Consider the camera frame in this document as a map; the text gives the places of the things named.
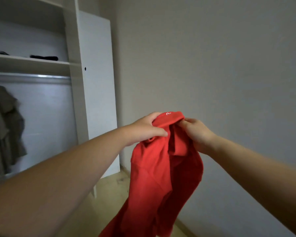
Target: floor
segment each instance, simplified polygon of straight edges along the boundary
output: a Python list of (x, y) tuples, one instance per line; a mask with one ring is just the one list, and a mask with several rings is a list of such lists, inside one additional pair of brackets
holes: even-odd
[[(127, 199), (129, 182), (130, 178), (122, 171), (101, 179), (97, 183), (96, 199), (89, 194), (56, 237), (98, 236)], [(186, 235), (174, 226), (171, 237)]]

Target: hand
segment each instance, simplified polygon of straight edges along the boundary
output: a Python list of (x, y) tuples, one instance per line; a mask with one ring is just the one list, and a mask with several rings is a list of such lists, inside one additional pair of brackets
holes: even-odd
[(197, 119), (185, 118), (178, 125), (193, 140), (194, 147), (197, 151), (206, 155), (209, 154), (216, 135), (203, 122)]
[(133, 124), (125, 126), (124, 128), (127, 130), (126, 133), (130, 139), (127, 146), (154, 136), (167, 136), (168, 133), (164, 129), (152, 126), (152, 122), (160, 114), (161, 112), (153, 112), (135, 121)]

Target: finger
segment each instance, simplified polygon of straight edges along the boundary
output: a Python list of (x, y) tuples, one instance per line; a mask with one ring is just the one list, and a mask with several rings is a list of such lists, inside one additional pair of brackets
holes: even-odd
[(146, 118), (151, 122), (153, 122), (157, 117), (158, 115), (162, 114), (161, 112), (153, 112), (153, 113), (150, 113), (149, 115), (146, 116)]
[(187, 121), (187, 122), (189, 122), (189, 123), (195, 123), (195, 122), (197, 122), (197, 119), (188, 118), (188, 117), (185, 117), (184, 120)]
[(183, 128), (183, 129), (186, 129), (187, 126), (189, 125), (190, 123), (187, 122), (186, 120), (181, 120), (179, 123), (178, 123), (178, 126)]
[(168, 136), (168, 133), (164, 129), (159, 127), (153, 128), (153, 134), (154, 136)]

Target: hanging clothes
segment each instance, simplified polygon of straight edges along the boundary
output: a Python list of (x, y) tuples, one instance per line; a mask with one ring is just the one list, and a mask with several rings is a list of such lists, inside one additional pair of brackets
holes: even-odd
[(21, 136), (24, 119), (17, 109), (17, 99), (0, 86), (0, 175), (11, 171), (17, 159), (26, 155)]
[(175, 123), (181, 112), (159, 115), (153, 126), (167, 137), (140, 142), (133, 151), (129, 197), (99, 237), (169, 237), (174, 222), (203, 175), (192, 140)]

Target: forearm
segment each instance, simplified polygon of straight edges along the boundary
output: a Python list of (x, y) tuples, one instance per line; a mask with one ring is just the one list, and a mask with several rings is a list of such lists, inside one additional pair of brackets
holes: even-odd
[(296, 234), (296, 170), (221, 137), (209, 155)]
[(0, 185), (0, 236), (50, 236), (129, 141), (115, 129)]

